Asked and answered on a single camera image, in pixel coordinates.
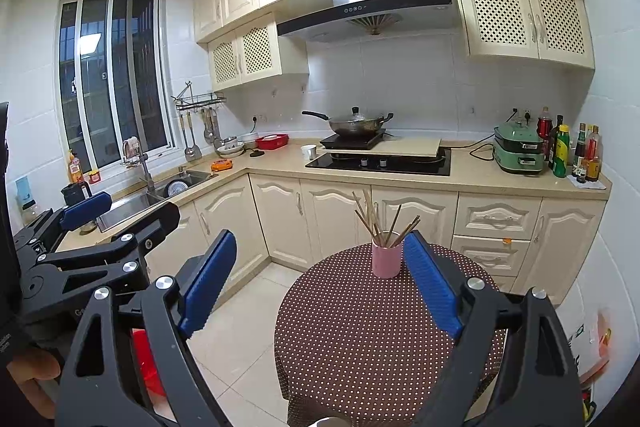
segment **round table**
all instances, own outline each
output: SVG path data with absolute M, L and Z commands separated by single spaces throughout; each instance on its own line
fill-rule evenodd
M 478 264 L 431 246 L 497 289 Z M 497 375 L 503 346 L 497 331 L 478 396 Z M 354 427 L 408 426 L 452 348 L 404 263 L 398 276 L 378 279 L 370 244 L 335 253 L 299 277 L 278 311 L 274 351 L 287 423 L 341 416 Z

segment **human hand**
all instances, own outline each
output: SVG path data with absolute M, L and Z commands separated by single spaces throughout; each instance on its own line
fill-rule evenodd
M 56 406 L 35 379 L 52 380 L 60 374 L 56 357 L 44 349 L 29 347 L 14 357 L 6 368 L 33 408 L 44 418 L 53 419 Z

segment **cutting board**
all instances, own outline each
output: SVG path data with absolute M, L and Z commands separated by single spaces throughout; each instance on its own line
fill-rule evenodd
M 402 138 L 395 136 L 385 136 L 385 139 L 368 151 L 354 151 L 347 149 L 326 149 L 320 146 L 318 153 L 332 152 L 341 154 L 357 154 L 364 152 L 367 154 L 378 154 L 382 156 L 428 156 L 436 157 L 440 147 L 440 138 Z

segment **drawer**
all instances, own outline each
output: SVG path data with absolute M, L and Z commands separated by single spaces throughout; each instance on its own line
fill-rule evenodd
M 454 235 L 451 250 L 478 263 L 491 275 L 516 277 L 529 248 L 529 241 L 504 241 L 487 237 Z
M 495 277 L 492 276 L 491 279 L 493 279 L 494 282 L 498 285 L 498 288 L 500 288 L 500 291 L 502 293 L 509 293 L 511 291 L 511 288 L 513 288 L 513 283 L 516 280 L 515 277 L 504 277 L 502 275 L 496 275 Z
M 542 198 L 460 193 L 453 233 L 475 237 L 531 239 Z

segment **window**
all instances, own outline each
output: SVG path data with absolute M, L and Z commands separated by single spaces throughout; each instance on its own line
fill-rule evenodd
M 82 172 L 172 147 L 159 62 L 158 0 L 62 0 L 59 78 L 64 133 Z

